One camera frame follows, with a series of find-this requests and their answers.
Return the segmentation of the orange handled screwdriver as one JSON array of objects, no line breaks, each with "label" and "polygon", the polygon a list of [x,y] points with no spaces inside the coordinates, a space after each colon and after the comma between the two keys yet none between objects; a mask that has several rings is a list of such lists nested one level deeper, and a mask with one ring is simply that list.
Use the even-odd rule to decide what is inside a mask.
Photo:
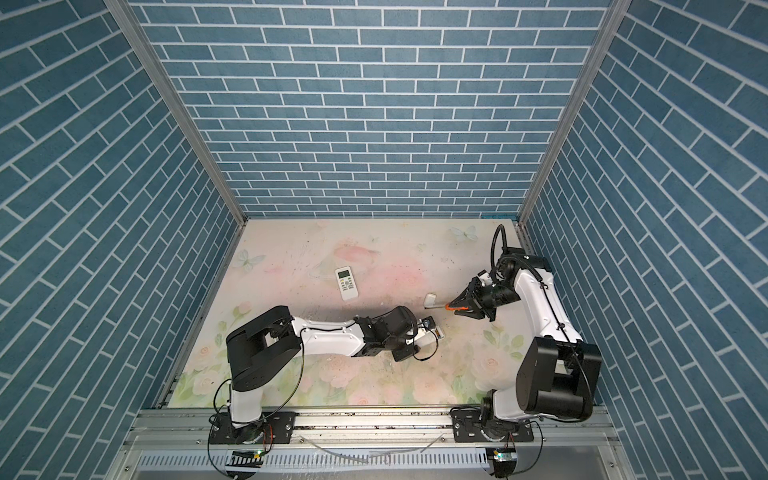
[{"label": "orange handled screwdriver", "polygon": [[441,310],[446,310],[446,311],[450,311],[450,312],[465,312],[465,311],[470,311],[470,310],[471,310],[471,308],[470,308],[470,307],[467,307],[467,306],[451,306],[450,304],[442,304],[442,305],[437,305],[437,304],[434,304],[434,305],[424,305],[424,306],[423,306],[423,308],[424,308],[425,310],[430,310],[430,309],[441,309]]}]

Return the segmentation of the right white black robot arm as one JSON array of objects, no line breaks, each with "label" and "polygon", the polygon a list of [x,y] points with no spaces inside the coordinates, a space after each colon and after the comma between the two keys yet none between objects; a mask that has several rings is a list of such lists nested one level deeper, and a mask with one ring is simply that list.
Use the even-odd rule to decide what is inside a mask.
[{"label": "right white black robot arm", "polygon": [[521,248],[503,247],[491,269],[473,277],[446,305],[459,316],[495,321],[503,307],[519,302],[533,338],[512,387],[495,390],[490,411],[495,419],[521,422],[546,416],[583,422],[593,413],[602,365],[599,347],[585,342],[567,317],[548,261]]}]

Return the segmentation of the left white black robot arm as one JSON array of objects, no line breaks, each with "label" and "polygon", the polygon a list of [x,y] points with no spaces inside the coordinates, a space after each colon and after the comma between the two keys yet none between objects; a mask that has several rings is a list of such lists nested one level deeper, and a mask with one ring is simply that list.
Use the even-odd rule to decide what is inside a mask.
[{"label": "left white black robot arm", "polygon": [[420,352],[437,346],[440,338],[433,318],[419,319],[405,306],[346,322],[307,320],[292,315],[284,305],[275,306],[226,337],[231,423],[242,429],[264,420],[265,386],[296,357],[358,358],[389,352],[396,362],[422,361]]}]

